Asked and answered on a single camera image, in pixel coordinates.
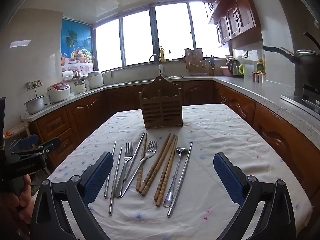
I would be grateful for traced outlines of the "person's left hand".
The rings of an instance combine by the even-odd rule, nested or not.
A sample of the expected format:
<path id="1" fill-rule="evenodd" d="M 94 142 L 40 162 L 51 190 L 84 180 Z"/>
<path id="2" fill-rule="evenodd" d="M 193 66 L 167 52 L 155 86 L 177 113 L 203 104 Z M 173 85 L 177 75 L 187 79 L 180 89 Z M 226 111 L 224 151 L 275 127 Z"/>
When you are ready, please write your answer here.
<path id="1" fill-rule="evenodd" d="M 1 190 L 1 228 L 17 229 L 31 223 L 35 200 L 31 197 L 31 179 L 24 176 L 24 190 L 20 196 Z"/>

